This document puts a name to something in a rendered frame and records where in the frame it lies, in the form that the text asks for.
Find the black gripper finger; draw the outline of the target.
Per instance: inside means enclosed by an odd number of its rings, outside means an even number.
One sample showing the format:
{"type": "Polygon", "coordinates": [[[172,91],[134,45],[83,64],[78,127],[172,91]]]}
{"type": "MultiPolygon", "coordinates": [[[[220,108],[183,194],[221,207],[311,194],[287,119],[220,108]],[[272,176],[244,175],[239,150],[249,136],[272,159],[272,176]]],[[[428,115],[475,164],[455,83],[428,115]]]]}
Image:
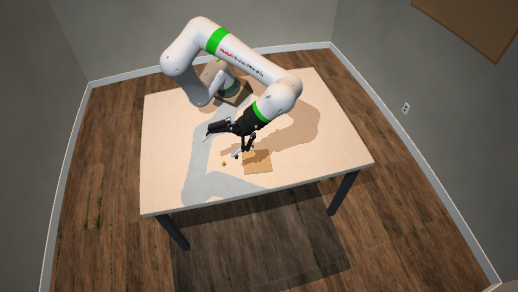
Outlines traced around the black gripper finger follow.
{"type": "Polygon", "coordinates": [[[246,150],[246,152],[249,152],[253,140],[256,139],[256,132],[253,132],[250,134],[250,138],[249,138],[246,146],[245,146],[245,136],[244,137],[243,136],[244,136],[244,132],[241,133],[241,145],[238,148],[236,148],[234,151],[231,152],[231,158],[233,158],[234,156],[239,154],[241,151],[244,152],[244,150],[246,150]]]}
{"type": "Polygon", "coordinates": [[[202,142],[205,142],[213,133],[238,133],[239,129],[230,130],[234,123],[235,122],[231,120],[231,117],[227,117],[224,120],[208,124],[208,132],[202,137],[202,142]]]}

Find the brown square mat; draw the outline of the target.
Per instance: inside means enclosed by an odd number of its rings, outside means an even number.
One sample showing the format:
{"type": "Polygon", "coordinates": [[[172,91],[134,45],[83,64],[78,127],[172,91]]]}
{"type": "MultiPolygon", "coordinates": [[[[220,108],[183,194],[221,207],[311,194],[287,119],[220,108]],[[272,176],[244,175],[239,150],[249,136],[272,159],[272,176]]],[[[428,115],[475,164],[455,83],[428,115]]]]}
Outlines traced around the brown square mat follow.
{"type": "Polygon", "coordinates": [[[244,175],[273,171],[268,149],[244,151],[242,159],[244,175]]]}

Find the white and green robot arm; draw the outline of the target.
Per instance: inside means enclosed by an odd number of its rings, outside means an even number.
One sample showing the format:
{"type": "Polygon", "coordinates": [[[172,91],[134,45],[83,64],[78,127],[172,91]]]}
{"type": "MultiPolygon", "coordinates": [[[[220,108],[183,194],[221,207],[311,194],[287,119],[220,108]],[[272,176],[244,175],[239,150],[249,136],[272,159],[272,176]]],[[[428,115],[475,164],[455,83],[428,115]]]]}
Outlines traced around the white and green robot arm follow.
{"type": "Polygon", "coordinates": [[[187,92],[191,104],[204,107],[217,92],[224,98],[230,98],[241,88],[240,80],[237,77],[235,79],[226,62],[267,87],[243,111],[245,122],[254,130],[261,130],[275,118],[291,111],[302,94],[302,81],[298,76],[264,58],[206,17],[195,17],[189,21],[176,40],[162,53],[159,64],[162,72],[175,79],[187,92]],[[201,50],[217,57],[205,66],[200,75],[202,83],[192,65],[201,50]]]}

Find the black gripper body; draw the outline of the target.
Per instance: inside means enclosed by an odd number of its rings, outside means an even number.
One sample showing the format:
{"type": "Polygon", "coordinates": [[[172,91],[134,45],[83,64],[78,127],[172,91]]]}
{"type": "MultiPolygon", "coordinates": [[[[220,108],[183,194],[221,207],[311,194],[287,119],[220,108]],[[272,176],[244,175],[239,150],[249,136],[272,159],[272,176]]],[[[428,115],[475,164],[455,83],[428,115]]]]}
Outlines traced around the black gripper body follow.
{"type": "Polygon", "coordinates": [[[252,129],[251,127],[249,127],[247,125],[247,123],[245,122],[244,118],[243,118],[243,115],[241,115],[236,121],[234,121],[235,123],[232,124],[232,129],[239,129],[239,132],[238,133],[233,133],[235,135],[237,135],[238,137],[241,137],[241,133],[244,132],[244,136],[249,136],[251,133],[253,133],[255,130],[252,129]],[[246,133],[249,133],[249,134],[246,134],[246,133]]]}

